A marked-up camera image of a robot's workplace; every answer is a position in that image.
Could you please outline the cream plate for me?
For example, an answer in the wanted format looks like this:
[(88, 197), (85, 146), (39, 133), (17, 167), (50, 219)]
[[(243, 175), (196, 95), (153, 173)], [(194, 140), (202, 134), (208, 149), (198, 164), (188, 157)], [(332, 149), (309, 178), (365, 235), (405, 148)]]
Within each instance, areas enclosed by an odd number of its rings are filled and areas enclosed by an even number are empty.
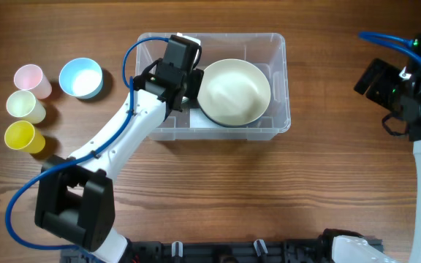
[(204, 70), (197, 102), (221, 126), (245, 126), (268, 109), (270, 83), (255, 65), (240, 59), (216, 61)]

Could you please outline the light blue bowl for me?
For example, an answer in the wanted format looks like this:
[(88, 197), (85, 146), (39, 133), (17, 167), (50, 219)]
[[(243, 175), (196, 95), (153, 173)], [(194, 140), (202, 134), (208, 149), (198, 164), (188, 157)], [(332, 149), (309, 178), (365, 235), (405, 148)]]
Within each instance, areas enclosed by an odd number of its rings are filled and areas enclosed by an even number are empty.
[(103, 86), (103, 71), (90, 58), (75, 58), (62, 68), (58, 83), (61, 90), (78, 99), (95, 97)]

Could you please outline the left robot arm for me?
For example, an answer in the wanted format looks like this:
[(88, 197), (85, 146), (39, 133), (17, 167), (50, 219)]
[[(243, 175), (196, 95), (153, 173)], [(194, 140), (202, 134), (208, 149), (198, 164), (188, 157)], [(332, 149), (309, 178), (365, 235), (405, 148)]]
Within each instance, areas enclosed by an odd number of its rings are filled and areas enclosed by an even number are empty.
[(165, 41), (162, 58), (124, 78), (126, 104), (91, 143), (68, 159), (50, 157), (38, 180), (35, 224), (102, 262), (133, 260), (129, 240), (113, 228), (115, 179), (140, 143), (200, 88), (200, 41), (178, 35)]

